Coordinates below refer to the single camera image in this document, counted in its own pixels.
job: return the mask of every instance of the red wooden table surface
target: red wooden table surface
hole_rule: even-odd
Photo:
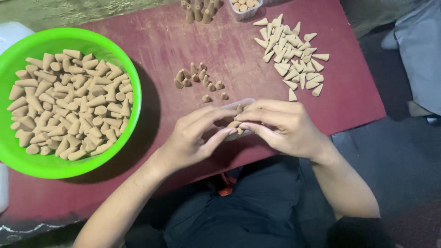
[[[142,84],[142,110],[127,145],[109,162],[85,175],[65,179],[33,178],[10,170],[10,204],[0,217],[13,229],[33,228],[36,223],[68,224],[89,217],[106,197],[160,147],[175,121],[210,104],[222,106],[244,98],[288,99],[288,87],[273,67],[262,61],[264,49],[253,26],[256,19],[270,21],[283,13],[283,24],[294,28],[302,22],[300,36],[316,32],[312,47],[330,53],[320,97],[297,90],[317,127],[327,135],[338,133],[385,116],[385,111],[358,42],[338,0],[294,0],[259,10],[257,16],[239,23],[225,4],[209,25],[185,23],[179,3],[87,23],[81,28],[102,34],[130,56]],[[177,90],[178,70],[190,62],[204,62],[212,81],[225,89],[207,92],[201,84]],[[222,101],[220,92],[229,100]],[[274,154],[255,135],[222,144],[214,155],[166,180],[160,192],[202,179]]]

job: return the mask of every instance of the left hand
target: left hand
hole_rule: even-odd
[[[164,166],[168,173],[173,173],[210,157],[217,146],[237,130],[224,128],[206,143],[202,135],[215,121],[235,115],[235,110],[207,106],[180,118],[168,140],[154,154],[160,161],[157,166]]]

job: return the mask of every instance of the concrete wall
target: concrete wall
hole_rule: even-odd
[[[33,31],[75,26],[176,0],[0,0],[0,23],[16,21]]]

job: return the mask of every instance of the floor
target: floor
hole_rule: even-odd
[[[411,100],[411,92],[399,53],[380,48],[380,42],[387,32],[371,32],[360,38],[359,42],[388,117],[332,135],[331,139],[371,187],[383,219],[389,222],[388,226],[393,230],[394,220],[400,216],[409,215],[440,199],[441,128],[429,126],[424,118],[409,118],[406,101]],[[325,233],[327,226],[332,223],[332,213],[324,202],[307,161],[301,161],[301,169],[306,190],[302,204],[296,208],[297,214],[302,216],[299,222],[304,233],[308,233],[308,230]],[[433,223],[432,226],[433,232],[438,233],[440,223]],[[6,247],[70,247],[80,228],[81,224],[76,224]],[[424,238],[432,239],[433,235]],[[397,243],[412,247],[412,241],[406,240],[400,233],[392,232],[392,236]],[[314,240],[311,247],[319,247],[323,241]],[[435,242],[435,239],[428,240],[425,245],[418,247],[434,247]]]

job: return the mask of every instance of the right hand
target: right hand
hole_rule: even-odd
[[[294,157],[319,162],[326,147],[332,145],[299,102],[258,100],[236,119],[243,122],[240,128],[254,132],[272,148]]]

